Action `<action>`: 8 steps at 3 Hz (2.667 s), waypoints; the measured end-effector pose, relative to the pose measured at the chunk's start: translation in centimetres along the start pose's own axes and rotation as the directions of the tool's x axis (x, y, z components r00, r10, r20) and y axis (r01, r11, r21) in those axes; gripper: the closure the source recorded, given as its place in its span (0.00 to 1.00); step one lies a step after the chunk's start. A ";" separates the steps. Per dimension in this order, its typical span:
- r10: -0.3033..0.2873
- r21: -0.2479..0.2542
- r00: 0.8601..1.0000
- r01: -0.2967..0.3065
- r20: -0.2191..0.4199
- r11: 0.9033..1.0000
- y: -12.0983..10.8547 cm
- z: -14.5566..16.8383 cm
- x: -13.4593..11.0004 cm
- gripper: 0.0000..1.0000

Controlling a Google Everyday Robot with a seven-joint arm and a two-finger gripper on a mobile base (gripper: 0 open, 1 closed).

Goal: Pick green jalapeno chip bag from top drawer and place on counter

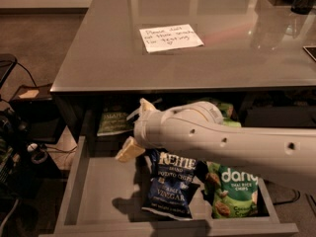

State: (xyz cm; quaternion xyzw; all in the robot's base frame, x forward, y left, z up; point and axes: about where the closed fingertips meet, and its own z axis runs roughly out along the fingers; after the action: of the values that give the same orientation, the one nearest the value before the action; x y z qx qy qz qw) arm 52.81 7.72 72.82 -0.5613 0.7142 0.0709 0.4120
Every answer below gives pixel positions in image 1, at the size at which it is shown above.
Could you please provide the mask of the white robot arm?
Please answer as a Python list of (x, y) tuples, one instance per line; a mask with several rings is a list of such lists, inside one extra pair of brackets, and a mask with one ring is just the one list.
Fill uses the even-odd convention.
[(133, 136), (116, 159), (127, 162), (147, 149), (214, 161), (276, 184), (316, 194), (316, 131), (232, 127), (217, 106), (195, 102), (165, 111), (142, 99)]

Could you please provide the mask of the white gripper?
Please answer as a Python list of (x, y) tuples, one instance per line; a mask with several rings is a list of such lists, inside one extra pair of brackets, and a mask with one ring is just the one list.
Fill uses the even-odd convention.
[(164, 113), (156, 110), (155, 106), (144, 98), (141, 98), (139, 103), (140, 115), (134, 125), (134, 137), (130, 136), (116, 155), (116, 159), (121, 163), (143, 154), (144, 148), (163, 147), (160, 129)]

